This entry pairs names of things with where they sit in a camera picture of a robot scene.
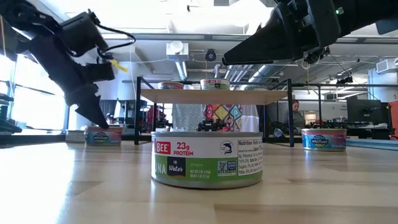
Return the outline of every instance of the camera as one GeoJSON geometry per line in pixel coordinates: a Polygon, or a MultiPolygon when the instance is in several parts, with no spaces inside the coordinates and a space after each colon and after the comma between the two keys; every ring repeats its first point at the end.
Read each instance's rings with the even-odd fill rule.
{"type": "Polygon", "coordinates": [[[216,56],[216,52],[214,51],[214,49],[208,49],[207,50],[207,54],[206,54],[206,61],[208,62],[214,62],[216,60],[217,56],[216,56]]]}

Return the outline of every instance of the computer monitor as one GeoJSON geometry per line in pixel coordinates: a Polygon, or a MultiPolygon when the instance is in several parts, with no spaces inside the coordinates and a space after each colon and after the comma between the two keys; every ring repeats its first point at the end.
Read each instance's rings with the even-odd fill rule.
{"type": "Polygon", "coordinates": [[[347,100],[349,122],[389,123],[388,108],[380,100],[347,100]]]}

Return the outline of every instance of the white cloth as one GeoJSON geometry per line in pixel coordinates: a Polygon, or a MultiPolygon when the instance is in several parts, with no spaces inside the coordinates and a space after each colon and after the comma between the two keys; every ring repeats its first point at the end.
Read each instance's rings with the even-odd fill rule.
{"type": "Polygon", "coordinates": [[[259,120],[255,105],[242,105],[241,132],[259,132],[259,120]]]}
{"type": "Polygon", "coordinates": [[[203,105],[173,104],[173,128],[184,129],[185,131],[196,131],[198,124],[205,117],[203,105]]]}

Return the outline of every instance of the can label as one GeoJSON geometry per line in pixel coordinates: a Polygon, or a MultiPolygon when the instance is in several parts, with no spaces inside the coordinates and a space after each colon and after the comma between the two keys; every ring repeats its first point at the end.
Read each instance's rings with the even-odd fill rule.
{"type": "Polygon", "coordinates": [[[209,83],[203,84],[202,88],[204,90],[229,90],[229,85],[224,83],[209,83]]]}
{"type": "Polygon", "coordinates": [[[152,175],[219,182],[262,175],[262,139],[153,137],[152,175]]]}
{"type": "Polygon", "coordinates": [[[314,149],[345,149],[346,134],[322,132],[303,134],[303,147],[314,149]]]}
{"type": "Polygon", "coordinates": [[[107,130],[101,128],[88,128],[86,131],[87,144],[119,144],[121,143],[122,129],[109,128],[107,130]]]}

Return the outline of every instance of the black robotic arm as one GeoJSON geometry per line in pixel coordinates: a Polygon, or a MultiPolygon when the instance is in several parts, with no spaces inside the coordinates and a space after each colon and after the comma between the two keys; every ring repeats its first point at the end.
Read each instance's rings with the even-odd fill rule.
{"type": "Polygon", "coordinates": [[[225,65],[273,63],[302,57],[315,63],[337,38],[376,23],[398,29],[397,0],[278,0],[265,27],[224,54],[225,65]]]}
{"type": "Polygon", "coordinates": [[[114,79],[111,63],[106,61],[112,57],[104,54],[111,48],[96,27],[101,25],[94,12],[82,12],[59,24],[25,0],[0,0],[0,15],[14,30],[27,37],[28,41],[14,42],[12,51],[32,54],[49,78],[63,90],[68,106],[78,105],[77,113],[108,128],[99,106],[100,96],[95,95],[98,87],[94,82],[114,79]],[[82,66],[72,59],[94,48],[104,63],[82,66]]]}

